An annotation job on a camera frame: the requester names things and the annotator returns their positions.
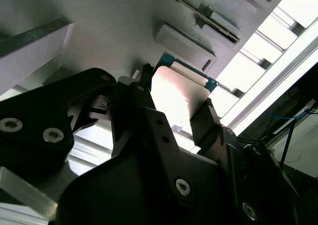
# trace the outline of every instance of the white panel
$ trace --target white panel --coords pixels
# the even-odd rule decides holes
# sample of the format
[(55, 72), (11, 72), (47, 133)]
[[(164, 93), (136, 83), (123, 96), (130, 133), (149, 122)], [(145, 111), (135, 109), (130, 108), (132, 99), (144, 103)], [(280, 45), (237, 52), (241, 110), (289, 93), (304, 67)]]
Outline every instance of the white panel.
[(193, 154), (197, 154), (199, 152), (201, 148), (197, 147), (197, 146), (194, 146), (194, 148), (192, 148), (192, 150), (190, 151), (191, 153)]
[(257, 58), (266, 59), (271, 63), (275, 62), (282, 55), (282, 51), (278, 47), (268, 42), (259, 33), (253, 34), (243, 48)]
[(46, 225), (48, 221), (27, 206), (0, 203), (1, 225)]
[(7, 92), (5, 92), (4, 94), (2, 94), (0, 96), (0, 101), (6, 100), (6, 99), (14, 97), (14, 96), (17, 96), (19, 94), (21, 94), (21, 92), (11, 88)]
[(254, 63), (256, 63), (256, 64), (262, 63), (262, 59), (263, 59), (263, 58), (259, 59), (259, 58), (255, 57), (254, 55), (252, 55), (249, 51), (247, 51), (247, 50), (245, 50), (245, 49), (243, 49), (243, 48), (241, 48), (240, 52), (241, 52), (243, 55), (245, 55), (246, 57), (248, 57), (250, 60), (252, 60), (252, 61), (253, 61)]
[(78, 162), (73, 161), (71, 159), (69, 159), (69, 165), (70, 165), (70, 169), (77, 175), (82, 175), (82, 174), (88, 172), (89, 170), (93, 169), (92, 167), (78, 163)]
[(177, 133), (173, 133), (175, 140), (178, 143), (178, 146), (181, 148), (184, 148), (187, 151), (191, 151), (194, 147), (194, 142), (177, 134)]
[(225, 91), (219, 86), (212, 91), (209, 98), (211, 98), (215, 111), (219, 117), (223, 117), (239, 100), (233, 94)]
[(76, 133), (77, 136), (99, 144), (108, 149), (113, 149), (113, 136), (109, 130), (99, 126), (92, 126)]
[(0, 58), (0, 93), (19, 84), (62, 52), (66, 38), (72, 33), (72, 27), (73, 25), (65, 26), (57, 34), (53, 32)]
[(287, 49), (297, 38), (288, 28), (269, 16), (258, 28), (263, 35), (277, 44), (282, 49)]
[(238, 53), (217, 77), (217, 81), (226, 87), (247, 92), (264, 72), (262, 67)]
[(282, 0), (278, 6), (305, 28), (318, 17), (317, 0)]
[(192, 135), (192, 129), (191, 129), (190, 121), (189, 121), (189, 123), (184, 123), (183, 124), (182, 130)]
[(283, 20), (290, 28), (293, 28), (296, 25), (296, 21), (286, 14), (281, 8), (277, 7), (273, 10), (273, 14), (278, 16)]
[(103, 153), (94, 148), (75, 142), (71, 155), (86, 160), (90, 163), (100, 165), (111, 158), (111, 155)]
[[(318, 177), (318, 115), (310, 115), (295, 127), (288, 147), (285, 164), (314, 178)], [(286, 144), (287, 135), (274, 146), (275, 158), (280, 161)]]

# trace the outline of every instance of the screw head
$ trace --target screw head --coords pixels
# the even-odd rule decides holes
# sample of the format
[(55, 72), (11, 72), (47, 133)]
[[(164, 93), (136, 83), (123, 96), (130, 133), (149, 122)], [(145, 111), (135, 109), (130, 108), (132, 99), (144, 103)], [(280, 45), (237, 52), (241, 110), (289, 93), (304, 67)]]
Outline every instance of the screw head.
[(256, 212), (255, 212), (254, 208), (253, 208), (251, 205), (249, 205), (248, 203), (243, 203), (242, 207), (243, 207), (243, 211), (245, 212), (245, 214), (246, 214), (252, 221), (257, 220)]
[(16, 118), (8, 117), (0, 121), (0, 130), (3, 132), (17, 132), (23, 127), (23, 123)]
[(233, 132), (230, 128), (227, 128), (227, 132), (228, 132), (231, 136), (234, 135), (234, 132)]
[(48, 128), (43, 132), (43, 140), (49, 143), (57, 143), (63, 140), (64, 133), (58, 128)]
[(100, 76), (103, 80), (109, 81), (110, 78), (107, 75), (101, 75)]
[(137, 86), (137, 88), (140, 90), (140, 91), (145, 91), (145, 89), (143, 88), (143, 87), (141, 87), (141, 86)]
[(183, 196), (187, 196), (191, 192), (190, 185), (184, 179), (177, 179), (175, 182), (175, 186), (179, 193)]

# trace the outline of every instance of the blue cable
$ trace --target blue cable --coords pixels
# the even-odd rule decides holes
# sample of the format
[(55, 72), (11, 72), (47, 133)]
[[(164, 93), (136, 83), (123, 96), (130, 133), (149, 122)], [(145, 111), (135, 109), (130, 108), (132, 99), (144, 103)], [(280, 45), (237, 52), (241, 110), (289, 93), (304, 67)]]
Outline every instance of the blue cable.
[(274, 118), (278, 118), (278, 119), (290, 120), (290, 119), (302, 118), (302, 117), (306, 116), (308, 113), (309, 113), (309, 111), (305, 110), (304, 112), (302, 112), (300, 115), (298, 115), (296, 117), (281, 117), (281, 116), (276, 116), (276, 115), (271, 115), (271, 116)]

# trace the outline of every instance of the black cable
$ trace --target black cable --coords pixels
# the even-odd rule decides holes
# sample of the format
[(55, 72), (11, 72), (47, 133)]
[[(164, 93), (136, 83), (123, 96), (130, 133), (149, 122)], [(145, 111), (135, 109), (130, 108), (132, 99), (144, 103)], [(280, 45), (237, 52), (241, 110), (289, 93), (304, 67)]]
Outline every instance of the black cable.
[(297, 121), (297, 119), (294, 119), (290, 123), (291, 125), (290, 125), (290, 129), (289, 129), (288, 137), (287, 137), (286, 144), (285, 144), (285, 147), (284, 147), (284, 150), (283, 150), (282, 158), (281, 158), (280, 163), (279, 163), (279, 167), (280, 168), (283, 168), (283, 166), (284, 166), (285, 158), (286, 158), (286, 155), (287, 155), (287, 150), (288, 150), (288, 147), (289, 147), (290, 140), (292, 138), (292, 134), (293, 134), (293, 131), (294, 131), (294, 128), (295, 128), (296, 121)]
[[(297, 117), (292, 117), (292, 118), (290, 118), (290, 119), (293, 119), (293, 118), (295, 118), (295, 119), (302, 118), (302, 117), (306, 116), (307, 114), (318, 115), (318, 112), (313, 111), (313, 110), (315, 110), (315, 109), (317, 109), (317, 108), (318, 108), (318, 102), (315, 102), (310, 108), (307, 108), (301, 115), (299, 115), (299, 116), (297, 116)], [(263, 132), (262, 136), (258, 139), (258, 141), (261, 140), (261, 139), (264, 137), (264, 135), (265, 135), (265, 133), (267, 132), (267, 130), (269, 129), (269, 127), (270, 127), (272, 121), (273, 121), (273, 117), (271, 118), (271, 120), (270, 120), (270, 122), (269, 122), (269, 125), (267, 126), (266, 130)], [(285, 126), (283, 129), (281, 129), (278, 133), (276, 133), (275, 136), (278, 135), (278, 134), (280, 134), (282, 131), (286, 130), (286, 129), (287, 129), (288, 127), (290, 127), (290, 126), (291, 126), (291, 123), (289, 123), (288, 125), (286, 125), (286, 126)]]

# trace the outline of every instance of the metal plate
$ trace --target metal plate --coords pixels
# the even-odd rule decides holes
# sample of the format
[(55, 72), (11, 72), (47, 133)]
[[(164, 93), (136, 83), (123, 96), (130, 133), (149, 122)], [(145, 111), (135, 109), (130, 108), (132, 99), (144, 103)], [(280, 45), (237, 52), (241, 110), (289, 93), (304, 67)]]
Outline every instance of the metal plate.
[(210, 5), (239, 29), (238, 48), (233, 50), (202, 30), (195, 14), (175, 0), (5, 0), (1, 31), (15, 35), (62, 14), (76, 23), (64, 67), (72, 71), (99, 67), (118, 78), (133, 74), (146, 62), (156, 65), (166, 49), (154, 42), (155, 30), (167, 22), (215, 53), (218, 61), (208, 75), (217, 78), (278, 3), (264, 9), (247, 0), (185, 1), (196, 8)]

